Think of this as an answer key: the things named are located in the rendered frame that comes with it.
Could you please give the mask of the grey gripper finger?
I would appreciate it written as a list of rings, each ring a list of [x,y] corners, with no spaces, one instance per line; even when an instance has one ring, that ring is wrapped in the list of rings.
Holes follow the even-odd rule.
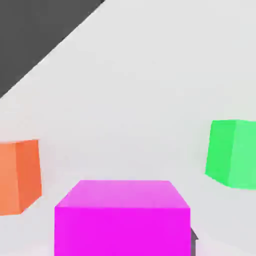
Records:
[[[212,256],[211,240],[205,232],[197,236],[191,227],[191,253],[190,256]]]

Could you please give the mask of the small magenta cube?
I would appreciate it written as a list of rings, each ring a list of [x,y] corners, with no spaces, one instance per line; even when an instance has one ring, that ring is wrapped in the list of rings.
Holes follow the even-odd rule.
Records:
[[[54,208],[54,256],[191,256],[191,210],[164,180],[81,180]]]

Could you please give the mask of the large orange box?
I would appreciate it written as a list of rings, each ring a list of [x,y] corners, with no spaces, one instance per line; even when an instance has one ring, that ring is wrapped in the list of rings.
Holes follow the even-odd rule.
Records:
[[[21,214],[41,196],[39,141],[0,142],[0,216]]]

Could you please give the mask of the large green box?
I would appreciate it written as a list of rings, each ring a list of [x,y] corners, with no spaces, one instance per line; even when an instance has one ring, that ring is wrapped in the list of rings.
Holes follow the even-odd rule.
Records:
[[[212,121],[205,174],[230,188],[256,190],[256,121]]]

